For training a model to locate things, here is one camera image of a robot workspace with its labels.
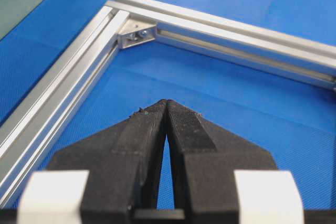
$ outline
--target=metal frame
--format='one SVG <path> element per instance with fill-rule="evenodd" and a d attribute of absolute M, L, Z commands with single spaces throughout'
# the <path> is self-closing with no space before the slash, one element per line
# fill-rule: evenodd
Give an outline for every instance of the metal frame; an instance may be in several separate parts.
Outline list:
<path fill-rule="evenodd" d="M 335 89 L 336 47 L 158 1 L 107 1 L 0 127 L 0 208 L 15 201 L 118 50 L 151 40 Z"/>

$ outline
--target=bolt head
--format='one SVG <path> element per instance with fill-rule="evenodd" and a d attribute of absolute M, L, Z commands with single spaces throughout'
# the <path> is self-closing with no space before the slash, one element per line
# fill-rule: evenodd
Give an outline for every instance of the bolt head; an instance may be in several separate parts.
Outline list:
<path fill-rule="evenodd" d="M 146 38 L 147 35 L 148 35 L 147 30 L 142 30 L 142 31 L 139 32 L 139 36 L 140 36 L 141 38 Z"/>

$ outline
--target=white block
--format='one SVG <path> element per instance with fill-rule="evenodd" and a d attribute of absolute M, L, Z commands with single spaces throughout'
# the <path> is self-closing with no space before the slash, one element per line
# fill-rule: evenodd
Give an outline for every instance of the white block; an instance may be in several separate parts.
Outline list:
<path fill-rule="evenodd" d="M 18 207 L 18 224 L 81 224 L 88 170 L 34 172 Z"/>
<path fill-rule="evenodd" d="M 240 224 L 303 224 L 299 190 L 289 171 L 235 170 Z"/>

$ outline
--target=blue fabric surface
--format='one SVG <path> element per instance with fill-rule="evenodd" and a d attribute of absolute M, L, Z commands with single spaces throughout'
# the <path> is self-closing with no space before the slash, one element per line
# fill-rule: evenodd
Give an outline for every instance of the blue fabric surface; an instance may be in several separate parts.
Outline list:
<path fill-rule="evenodd" d="M 0 42 L 0 120 L 106 0 L 44 0 Z M 336 45 L 336 0 L 158 0 Z M 120 52 L 52 154 L 161 98 L 268 149 L 305 208 L 336 208 L 336 98 L 328 90 L 151 42 Z M 159 208 L 172 208 L 169 154 Z"/>

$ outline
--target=black plastic part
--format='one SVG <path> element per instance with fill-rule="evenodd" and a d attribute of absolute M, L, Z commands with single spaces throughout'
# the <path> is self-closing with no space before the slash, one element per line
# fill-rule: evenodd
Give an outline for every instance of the black plastic part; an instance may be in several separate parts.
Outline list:
<path fill-rule="evenodd" d="M 133 222 L 136 224 L 185 224 L 186 219 L 183 209 L 136 209 L 133 215 Z"/>
<path fill-rule="evenodd" d="M 156 210 L 166 135 L 178 209 Z M 90 171 L 82 223 L 217 224 L 239 223 L 235 169 L 277 166 L 268 151 L 173 100 L 161 100 L 58 151 L 48 169 Z M 319 211 L 306 217 L 309 224 L 321 219 Z"/>
<path fill-rule="evenodd" d="M 81 203 L 83 223 L 130 223 L 131 210 L 156 207 L 166 101 L 57 152 L 50 170 L 90 171 Z"/>
<path fill-rule="evenodd" d="M 16 223 L 16 209 L 1 209 L 0 223 L 1 224 L 15 224 Z"/>
<path fill-rule="evenodd" d="M 238 223 L 235 169 L 277 169 L 268 151 L 167 102 L 175 207 L 192 223 Z"/>
<path fill-rule="evenodd" d="M 336 210 L 305 210 L 304 224 L 335 224 Z"/>

